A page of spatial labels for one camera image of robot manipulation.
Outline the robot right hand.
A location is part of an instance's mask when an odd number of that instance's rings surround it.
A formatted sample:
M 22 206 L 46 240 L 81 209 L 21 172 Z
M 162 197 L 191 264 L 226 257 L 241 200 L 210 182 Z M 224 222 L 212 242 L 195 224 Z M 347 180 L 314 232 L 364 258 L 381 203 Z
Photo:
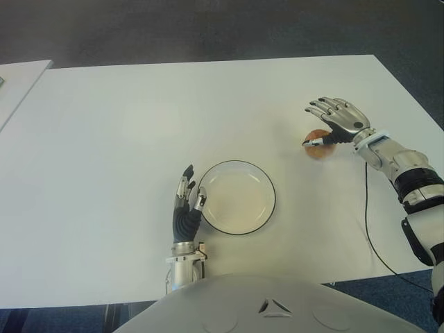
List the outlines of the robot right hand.
M 304 147 L 350 143 L 360 132 L 370 128 L 368 118 L 343 99 L 321 97 L 309 104 L 305 111 L 319 118 L 332 131 L 318 139 L 306 139 L 302 143 Z

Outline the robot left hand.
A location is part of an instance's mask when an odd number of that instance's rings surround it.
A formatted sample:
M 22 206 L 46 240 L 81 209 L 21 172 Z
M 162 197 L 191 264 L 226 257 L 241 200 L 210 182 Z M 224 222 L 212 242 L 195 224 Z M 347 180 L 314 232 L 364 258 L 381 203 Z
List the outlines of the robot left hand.
M 207 193 L 204 187 L 197 190 L 196 200 L 189 204 L 189 197 L 196 186 L 194 166 L 190 164 L 183 172 L 176 191 L 173 209 L 173 242 L 193 242 L 200 227 L 203 208 L 207 201 Z

